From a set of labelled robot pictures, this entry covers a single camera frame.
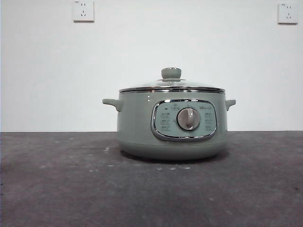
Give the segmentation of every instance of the chrome panel frame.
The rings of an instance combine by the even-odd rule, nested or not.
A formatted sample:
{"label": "chrome panel frame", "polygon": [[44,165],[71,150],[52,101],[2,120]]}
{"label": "chrome panel frame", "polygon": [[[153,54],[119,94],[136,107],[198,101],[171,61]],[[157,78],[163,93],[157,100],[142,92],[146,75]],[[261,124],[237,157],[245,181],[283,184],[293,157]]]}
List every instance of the chrome panel frame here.
{"label": "chrome panel frame", "polygon": [[[214,117],[216,119],[216,127],[212,131],[212,133],[205,135],[205,136],[168,136],[164,135],[161,132],[159,132],[156,129],[156,113],[158,106],[161,105],[162,103],[171,103],[171,102],[200,102],[200,103],[209,103],[213,106],[214,108]],[[206,139],[210,139],[214,133],[216,132],[218,127],[218,121],[217,121],[217,113],[214,105],[207,100],[200,100],[200,99],[167,99],[167,100],[162,100],[157,102],[157,104],[153,107],[152,109],[152,114],[151,114],[151,131],[154,134],[155,137],[157,137],[160,140],[165,140],[165,141],[174,141],[174,142],[197,142],[197,141],[202,141]]]}

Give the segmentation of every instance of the glass lid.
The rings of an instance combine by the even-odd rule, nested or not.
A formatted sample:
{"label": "glass lid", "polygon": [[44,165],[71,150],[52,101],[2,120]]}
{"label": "glass lid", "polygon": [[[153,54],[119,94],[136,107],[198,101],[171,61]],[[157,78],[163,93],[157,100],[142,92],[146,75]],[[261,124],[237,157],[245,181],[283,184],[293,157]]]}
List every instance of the glass lid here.
{"label": "glass lid", "polygon": [[214,87],[212,85],[188,81],[186,79],[181,79],[181,69],[178,68],[165,68],[162,69],[162,79],[141,84],[135,87],[125,88],[119,90],[119,92],[140,92],[140,91],[208,91],[223,93],[224,89]]}

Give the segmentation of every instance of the silver dial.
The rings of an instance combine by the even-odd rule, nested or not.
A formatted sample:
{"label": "silver dial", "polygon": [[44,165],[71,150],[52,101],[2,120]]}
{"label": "silver dial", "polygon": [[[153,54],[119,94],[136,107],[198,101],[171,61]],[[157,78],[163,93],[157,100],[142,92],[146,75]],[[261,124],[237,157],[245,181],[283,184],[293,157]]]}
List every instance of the silver dial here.
{"label": "silver dial", "polygon": [[192,131],[200,123],[200,114],[193,108],[182,109],[177,115],[177,122],[180,128]]}

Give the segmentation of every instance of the pot base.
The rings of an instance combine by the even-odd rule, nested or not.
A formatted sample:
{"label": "pot base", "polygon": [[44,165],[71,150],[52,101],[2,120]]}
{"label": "pot base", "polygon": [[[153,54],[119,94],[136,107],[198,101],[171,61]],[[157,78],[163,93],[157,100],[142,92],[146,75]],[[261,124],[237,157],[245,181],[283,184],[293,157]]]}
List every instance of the pot base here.
{"label": "pot base", "polygon": [[191,160],[211,157],[218,154],[225,147],[225,142],[210,145],[193,146],[161,146],[128,143],[119,141],[120,146],[126,153],[161,160]]}

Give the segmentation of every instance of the control panel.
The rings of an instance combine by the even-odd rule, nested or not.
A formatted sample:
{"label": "control panel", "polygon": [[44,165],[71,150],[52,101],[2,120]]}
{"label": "control panel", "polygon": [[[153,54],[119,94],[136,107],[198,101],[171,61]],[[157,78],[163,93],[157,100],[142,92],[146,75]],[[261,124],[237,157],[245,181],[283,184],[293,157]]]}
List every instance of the control panel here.
{"label": "control panel", "polygon": [[217,128],[212,103],[181,99],[158,102],[153,109],[151,130],[168,141],[197,141],[210,138]]}

